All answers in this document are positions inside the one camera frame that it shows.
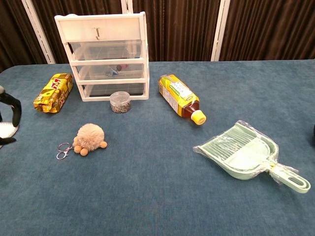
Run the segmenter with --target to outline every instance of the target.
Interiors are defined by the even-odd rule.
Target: yellow label
[[[160,77],[159,92],[180,116],[183,107],[193,101],[199,101],[199,98],[173,74]]]

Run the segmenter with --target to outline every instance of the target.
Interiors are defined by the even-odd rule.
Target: plastic drawer
[[[69,43],[75,60],[141,57],[141,40]]]
[[[83,65],[76,68],[79,80],[143,78],[143,64]]]
[[[86,97],[109,97],[112,93],[118,91],[128,92],[131,96],[143,95],[143,83],[133,84],[108,84],[108,85],[84,85]]]

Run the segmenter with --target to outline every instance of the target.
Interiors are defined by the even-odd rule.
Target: red text on snack bag
[[[53,89],[57,89],[59,84],[60,84],[61,80],[60,79],[54,79],[53,83],[51,84],[51,87]]]

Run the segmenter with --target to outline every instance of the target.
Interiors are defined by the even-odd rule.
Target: snack bag
[[[35,109],[45,113],[59,112],[72,86],[71,74],[55,74],[34,100]]]

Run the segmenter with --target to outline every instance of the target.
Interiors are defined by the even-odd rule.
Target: yellow bottle cap
[[[198,125],[203,124],[207,119],[201,110],[194,111],[190,118]]]

